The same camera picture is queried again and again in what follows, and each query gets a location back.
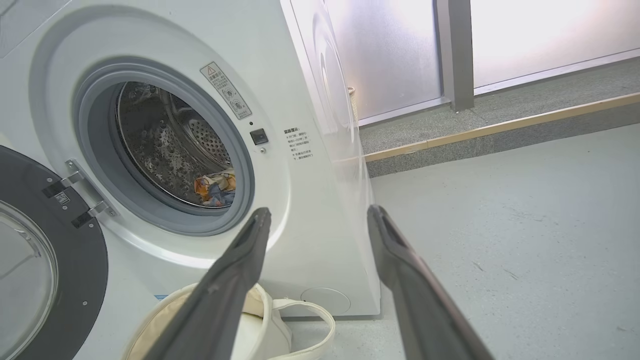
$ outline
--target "wooden trim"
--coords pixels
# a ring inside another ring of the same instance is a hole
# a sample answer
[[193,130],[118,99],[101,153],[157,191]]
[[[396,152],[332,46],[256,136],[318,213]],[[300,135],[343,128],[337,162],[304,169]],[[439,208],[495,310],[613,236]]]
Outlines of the wooden trim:
[[584,114],[593,113],[600,110],[617,108],[618,106],[635,104],[637,102],[640,102],[640,92],[629,94],[629,95],[613,97],[611,99],[590,102],[588,104],[572,106],[570,108],[550,111],[548,113],[542,113],[542,114],[533,115],[530,117],[523,117],[520,119],[505,121],[499,124],[484,126],[478,129],[465,131],[464,133],[441,136],[439,138],[410,143],[408,145],[394,147],[391,149],[382,150],[378,152],[372,152],[370,154],[365,155],[365,160],[369,162],[369,161],[391,158],[393,156],[398,156],[403,154],[411,154],[412,152],[428,149],[430,147],[436,147],[436,146],[441,146],[448,143],[454,143],[454,142],[460,142],[463,140],[479,138],[480,136],[497,134],[503,131],[520,129],[521,127],[527,127],[527,126],[542,124],[545,122],[566,119],[568,117],[584,115]]

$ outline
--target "colorful cloth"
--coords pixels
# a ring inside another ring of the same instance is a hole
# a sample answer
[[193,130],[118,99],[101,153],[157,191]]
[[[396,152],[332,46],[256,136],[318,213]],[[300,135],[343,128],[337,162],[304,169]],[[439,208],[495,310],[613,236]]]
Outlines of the colorful cloth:
[[202,205],[229,206],[236,197],[236,172],[228,168],[222,172],[200,176],[193,183],[194,190],[202,199]]

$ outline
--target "basket handle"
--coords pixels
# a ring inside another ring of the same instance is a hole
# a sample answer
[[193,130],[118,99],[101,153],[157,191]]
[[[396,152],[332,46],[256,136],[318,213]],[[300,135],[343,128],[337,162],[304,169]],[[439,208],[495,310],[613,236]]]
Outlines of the basket handle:
[[335,320],[331,313],[329,313],[325,308],[311,302],[299,300],[275,299],[273,301],[274,310],[280,310],[295,305],[304,306],[317,316],[320,316],[320,318],[329,325],[329,333],[323,341],[320,341],[312,347],[292,352],[291,354],[272,357],[269,360],[318,360],[329,350],[333,343],[333,337],[335,336]]

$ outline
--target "open washing machine door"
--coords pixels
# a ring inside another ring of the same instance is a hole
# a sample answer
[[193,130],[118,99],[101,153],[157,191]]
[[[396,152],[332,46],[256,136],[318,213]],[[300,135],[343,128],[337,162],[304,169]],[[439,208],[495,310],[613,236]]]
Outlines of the open washing machine door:
[[0,358],[71,359],[98,317],[107,248],[95,213],[60,176],[0,146]]

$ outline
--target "warning sticker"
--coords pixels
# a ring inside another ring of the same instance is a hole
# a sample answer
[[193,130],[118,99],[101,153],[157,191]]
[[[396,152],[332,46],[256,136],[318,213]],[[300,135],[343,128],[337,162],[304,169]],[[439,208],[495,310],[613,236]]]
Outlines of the warning sticker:
[[216,63],[212,62],[208,64],[200,69],[200,72],[209,80],[211,85],[216,88],[220,95],[225,98],[225,101],[231,107],[234,114],[236,114],[238,120],[244,119],[252,114],[249,106],[246,105],[244,99],[236,90],[236,87],[227,79],[225,73],[220,70]]
[[297,127],[292,127],[284,131],[287,139],[287,146],[293,159],[301,161],[304,159],[313,158],[311,152],[311,144],[309,143],[309,136],[306,131],[302,131]]

